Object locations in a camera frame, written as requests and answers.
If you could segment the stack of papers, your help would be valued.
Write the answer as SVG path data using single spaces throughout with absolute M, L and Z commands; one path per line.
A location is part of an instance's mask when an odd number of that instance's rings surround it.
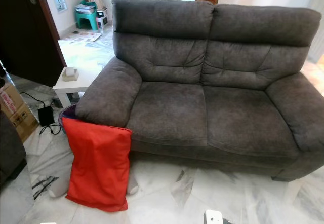
M 91 15 L 96 12 L 95 2 L 88 2 L 86 0 L 81 1 L 78 5 L 75 6 L 75 11 L 79 14 Z

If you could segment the grey two-seat fabric sofa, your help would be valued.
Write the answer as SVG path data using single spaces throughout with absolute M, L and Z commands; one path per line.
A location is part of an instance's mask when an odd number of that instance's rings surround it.
M 112 0 L 115 57 L 76 117 L 128 128 L 132 152 L 292 181 L 324 167 L 324 96 L 301 72 L 306 7 Z

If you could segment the dark grey long sofa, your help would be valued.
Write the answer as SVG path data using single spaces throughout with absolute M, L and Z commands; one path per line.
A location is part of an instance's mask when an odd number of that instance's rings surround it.
M 26 151 L 18 131 L 5 113 L 0 112 L 0 186 L 14 180 L 26 166 Z

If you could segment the dark brown wooden door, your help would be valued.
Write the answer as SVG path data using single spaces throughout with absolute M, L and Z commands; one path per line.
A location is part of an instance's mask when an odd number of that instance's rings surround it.
M 0 0 L 0 59 L 7 73 L 53 87 L 66 67 L 47 0 Z

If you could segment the printed paper floor mat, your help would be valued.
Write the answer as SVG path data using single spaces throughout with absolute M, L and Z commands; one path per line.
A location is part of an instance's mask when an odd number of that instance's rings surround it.
M 102 36 L 101 32 L 74 31 L 68 34 L 63 40 L 84 43 L 93 43 Z

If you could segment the white side table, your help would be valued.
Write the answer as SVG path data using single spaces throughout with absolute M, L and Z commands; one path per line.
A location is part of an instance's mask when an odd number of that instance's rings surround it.
M 78 78 L 76 81 L 63 80 L 66 69 L 68 69 L 68 67 L 63 69 L 58 80 L 56 81 L 56 84 L 53 86 L 53 90 L 61 101 L 63 108 L 71 105 L 71 101 L 69 100 L 67 93 L 85 92 L 88 86 L 95 80 L 97 75 L 99 75 L 103 67 L 97 65 L 76 67 L 78 70 Z

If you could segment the purple basket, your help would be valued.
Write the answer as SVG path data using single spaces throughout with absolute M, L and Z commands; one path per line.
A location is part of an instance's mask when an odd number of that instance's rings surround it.
M 58 123 L 61 127 L 63 126 L 63 121 L 62 121 L 63 118 L 78 119 L 75 114 L 76 106 L 77 106 L 77 104 L 72 104 L 60 111 L 59 117 L 58 117 Z

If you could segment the small brown carton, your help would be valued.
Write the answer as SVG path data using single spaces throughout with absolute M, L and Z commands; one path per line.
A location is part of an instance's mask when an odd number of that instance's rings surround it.
M 103 0 L 86 0 L 86 1 L 94 4 L 97 9 L 105 9 L 106 8 L 106 5 L 104 4 Z

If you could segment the green plastic stool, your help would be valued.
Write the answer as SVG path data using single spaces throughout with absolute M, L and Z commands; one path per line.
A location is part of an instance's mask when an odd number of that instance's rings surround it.
M 76 20 L 76 26 L 78 28 L 88 28 L 93 31 L 98 30 L 98 26 L 96 23 L 96 18 L 97 18 L 96 13 L 93 13 L 91 15 L 84 15 L 84 14 L 79 14 L 75 11 L 74 15 Z

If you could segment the printed cardboard box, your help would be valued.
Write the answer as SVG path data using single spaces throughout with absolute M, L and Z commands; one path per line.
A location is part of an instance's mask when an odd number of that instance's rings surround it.
M 39 122 L 23 101 L 16 87 L 3 80 L 1 83 L 1 110 L 10 119 L 10 124 L 18 131 L 19 137 L 25 143 L 38 128 Z

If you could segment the black power adapter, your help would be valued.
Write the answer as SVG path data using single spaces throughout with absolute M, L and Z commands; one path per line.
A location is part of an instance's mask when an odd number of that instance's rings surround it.
M 53 108 L 51 106 L 44 106 L 37 109 L 37 115 L 41 126 L 51 125 L 55 122 Z

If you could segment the white and black box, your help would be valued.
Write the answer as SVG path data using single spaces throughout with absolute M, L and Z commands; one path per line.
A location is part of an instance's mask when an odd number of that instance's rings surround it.
M 104 7 L 103 9 L 97 8 L 96 15 L 96 23 L 98 26 L 98 30 L 102 31 L 105 27 L 111 24 L 111 20 L 107 16 L 107 7 Z

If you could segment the red pillow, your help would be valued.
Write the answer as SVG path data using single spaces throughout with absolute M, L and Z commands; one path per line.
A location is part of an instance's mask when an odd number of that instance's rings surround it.
M 66 198 L 106 212 L 127 210 L 132 132 L 76 118 L 63 117 L 62 125 L 74 156 Z

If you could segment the beige tissue box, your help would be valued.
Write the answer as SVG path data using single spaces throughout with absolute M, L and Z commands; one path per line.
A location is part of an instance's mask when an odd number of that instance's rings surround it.
M 77 81 L 78 77 L 78 69 L 74 67 L 65 67 L 61 75 L 62 81 Z

